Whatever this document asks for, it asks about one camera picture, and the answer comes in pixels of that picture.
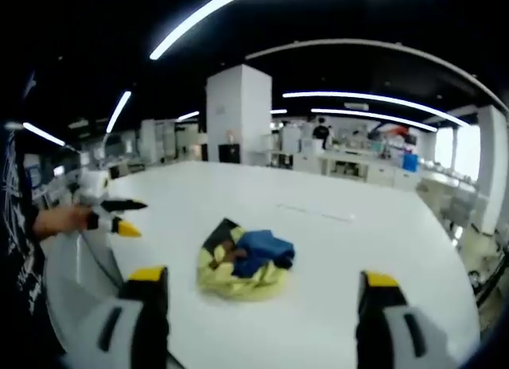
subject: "yellow cloth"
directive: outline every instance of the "yellow cloth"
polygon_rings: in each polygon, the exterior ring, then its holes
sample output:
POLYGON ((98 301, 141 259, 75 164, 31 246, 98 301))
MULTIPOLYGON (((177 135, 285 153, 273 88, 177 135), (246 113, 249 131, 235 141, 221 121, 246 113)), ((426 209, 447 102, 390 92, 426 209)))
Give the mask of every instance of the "yellow cloth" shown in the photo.
MULTIPOLYGON (((241 227, 231 230, 231 238, 237 243, 246 231, 241 227)), ((213 260, 222 262, 225 250, 218 246, 214 250, 214 256, 200 249, 198 257, 198 286, 204 292, 216 293, 221 297, 241 300, 259 301, 265 300, 278 294, 288 275, 288 270, 278 268, 273 262, 267 263, 260 268, 252 278, 237 278, 233 276, 233 263, 220 263, 215 270, 210 268, 213 260)))

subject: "blue container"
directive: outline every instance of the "blue container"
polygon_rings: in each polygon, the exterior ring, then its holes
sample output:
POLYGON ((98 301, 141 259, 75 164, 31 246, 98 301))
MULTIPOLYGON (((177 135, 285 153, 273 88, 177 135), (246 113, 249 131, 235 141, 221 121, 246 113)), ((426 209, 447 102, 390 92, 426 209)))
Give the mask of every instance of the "blue container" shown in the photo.
POLYGON ((405 153, 403 155, 403 168, 409 172, 417 172, 419 157, 417 154, 405 153))

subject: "led light strip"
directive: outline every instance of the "led light strip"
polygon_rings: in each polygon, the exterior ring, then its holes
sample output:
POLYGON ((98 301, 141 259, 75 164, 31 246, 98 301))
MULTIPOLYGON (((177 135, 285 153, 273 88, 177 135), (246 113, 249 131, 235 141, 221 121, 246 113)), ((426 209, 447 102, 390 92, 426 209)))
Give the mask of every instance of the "led light strip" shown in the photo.
POLYGON ((191 118, 191 117, 197 116, 197 115, 199 115, 199 114, 200 114, 200 112, 199 112, 199 111, 191 112, 191 113, 189 113, 189 114, 187 114, 187 115, 183 115, 183 116, 179 117, 179 118, 177 119, 177 121, 178 121, 178 122, 180 122, 180 121, 184 121, 184 120, 187 120, 188 118, 191 118))
POLYGON ((59 138, 56 138, 52 136, 49 133, 44 132, 43 130, 37 128, 36 126, 30 124, 29 122, 24 122, 23 127, 27 129, 28 131, 35 133, 37 136, 41 136, 42 138, 47 139, 48 141, 55 142, 57 145, 65 146, 65 142, 60 140, 59 138))
POLYGON ((226 6, 236 0, 211 0, 205 6, 202 6, 190 17, 179 24, 169 35, 159 44, 150 54, 150 59, 157 60, 165 53, 180 37, 187 33, 192 27, 203 21, 207 16, 216 12, 221 7, 226 6))
POLYGON ((293 98, 293 97, 348 97, 350 99, 365 99, 365 100, 375 100, 375 101, 383 101, 385 103, 392 103, 403 105, 405 107, 410 107, 414 109, 419 109, 420 111, 428 112, 432 115, 436 115, 442 117, 450 122, 454 122, 460 126, 468 126, 463 120, 460 120, 452 115, 448 115, 445 112, 439 111, 437 109, 433 109, 427 107, 425 105, 412 103, 411 101, 394 99, 392 97, 386 96, 378 96, 378 95, 369 95, 366 93, 353 93, 353 92, 322 92, 322 91, 313 91, 313 92, 293 92, 293 93, 285 93, 283 95, 284 98, 293 98))
POLYGON ((115 123, 117 122, 117 118, 120 116, 120 112, 122 112, 122 109, 126 106, 127 100, 130 98, 130 91, 125 91, 122 97, 120 98, 119 103, 117 104, 117 107, 115 108, 113 115, 111 116, 110 122, 108 123, 108 126, 106 128, 106 133, 111 133, 113 130, 113 126, 115 126, 115 123))
POLYGON ((414 126, 416 128, 421 128, 425 130, 430 130, 432 132, 436 132, 438 129, 429 126, 426 124, 422 124, 420 122, 410 121, 405 118, 399 118, 394 116, 387 116, 387 115, 377 115, 376 113, 369 113, 369 112, 360 112, 360 111, 346 111, 344 109, 312 109, 311 112, 313 113, 321 113, 321 114, 331 114, 331 115, 352 115, 352 116, 362 116, 362 117, 369 117, 369 118, 378 118, 380 120, 387 120, 390 122, 400 122, 401 124, 406 124, 410 126, 414 126))

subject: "ceiling light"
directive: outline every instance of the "ceiling light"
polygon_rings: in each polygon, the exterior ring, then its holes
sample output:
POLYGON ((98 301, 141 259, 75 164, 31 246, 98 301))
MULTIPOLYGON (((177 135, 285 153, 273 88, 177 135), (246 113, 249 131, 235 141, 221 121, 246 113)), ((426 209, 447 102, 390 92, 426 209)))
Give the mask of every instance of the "ceiling light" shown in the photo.
POLYGON ((419 109, 420 111, 428 112, 432 115, 436 115, 442 118, 445 118, 446 120, 449 120, 450 122, 454 122, 455 124, 461 125, 461 126, 468 126, 468 124, 465 121, 459 120, 458 118, 448 115, 445 112, 439 111, 437 109, 433 109, 430 107, 427 107, 425 105, 412 103, 411 101, 401 100, 401 99, 393 99, 392 97, 386 97, 386 96, 378 96, 378 95, 368 95, 365 93, 353 93, 353 92, 293 92, 293 93, 285 93, 283 95, 284 98, 293 98, 293 97, 348 97, 350 99, 364 99, 364 100, 376 100, 376 101, 383 101, 385 103, 392 103, 392 104, 398 104, 403 105, 405 107, 410 107, 414 109, 419 109))
POLYGON ((401 124, 406 124, 406 125, 414 126, 416 128, 430 130, 432 132, 437 131, 437 128, 435 128, 433 126, 426 125, 426 124, 422 124, 420 122, 410 121, 405 118, 399 118, 399 117, 394 117, 394 116, 377 115, 376 113, 346 111, 344 109, 312 109, 311 111, 313 113, 322 113, 322 114, 331 114, 331 115, 352 115, 352 116, 362 116, 362 117, 369 117, 369 118, 378 118, 380 120, 387 120, 389 122, 400 122, 401 124))
POLYGON ((63 166, 57 166, 55 169, 53 169, 53 176, 59 177, 63 176, 65 174, 65 168, 63 166))
POLYGON ((36 126, 33 126, 29 122, 24 122, 23 127, 27 129, 28 131, 35 133, 37 136, 41 136, 42 138, 46 138, 48 141, 55 142, 57 145, 65 146, 65 142, 62 140, 53 137, 51 134, 44 132, 43 130, 37 128, 36 126))
POLYGON ((130 91, 125 91, 122 97, 120 98, 119 103, 117 104, 117 107, 115 108, 115 111, 113 112, 113 115, 111 116, 111 120, 108 123, 108 126, 106 128, 106 133, 111 133, 113 130, 113 126, 117 122, 117 118, 119 118, 120 112, 122 112, 122 109, 126 106, 127 100, 130 98, 130 91))
POLYGON ((81 119, 80 121, 73 122, 72 124, 68 125, 69 129, 77 129, 77 128, 83 128, 84 126, 88 125, 88 121, 85 119, 81 119))
POLYGON ((187 120, 188 118, 191 118, 191 117, 197 116, 197 115, 199 115, 199 114, 200 114, 200 112, 199 112, 199 111, 192 112, 192 113, 189 113, 189 114, 187 114, 187 115, 183 115, 183 116, 179 117, 179 118, 177 119, 177 121, 178 121, 178 122, 180 122, 180 121, 184 121, 184 120, 187 120))
POLYGON ((4 125, 4 128, 7 130, 23 130, 23 124, 20 124, 19 122, 9 121, 6 122, 4 125))
POLYGON ((192 27, 200 23, 210 14, 216 12, 221 7, 232 3, 235 0, 211 0, 205 6, 195 11, 190 17, 179 24, 169 35, 159 44, 158 47, 150 54, 150 59, 157 60, 166 52, 180 37, 187 33, 192 27))

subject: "person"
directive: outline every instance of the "person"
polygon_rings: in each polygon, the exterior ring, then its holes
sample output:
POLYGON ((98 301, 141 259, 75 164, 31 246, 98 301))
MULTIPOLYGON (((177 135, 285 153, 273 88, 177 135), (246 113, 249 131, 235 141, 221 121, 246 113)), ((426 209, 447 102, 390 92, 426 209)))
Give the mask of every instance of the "person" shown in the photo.
POLYGON ((323 144, 322 144, 322 148, 325 149, 325 145, 327 144, 327 138, 328 138, 328 128, 324 125, 325 123, 325 119, 320 117, 318 119, 318 123, 320 125, 318 125, 314 131, 313 131, 313 138, 316 138, 318 140, 322 140, 323 141, 323 144))
POLYGON ((332 147, 332 144, 334 142, 334 129, 331 125, 328 126, 328 137, 327 137, 327 145, 332 147))
POLYGON ((2 219, 0 219, 0 299, 2 355, 17 363, 45 363, 64 353, 46 308, 41 241, 60 232, 87 226, 88 208, 38 210, 16 144, 17 131, 0 122, 2 219))

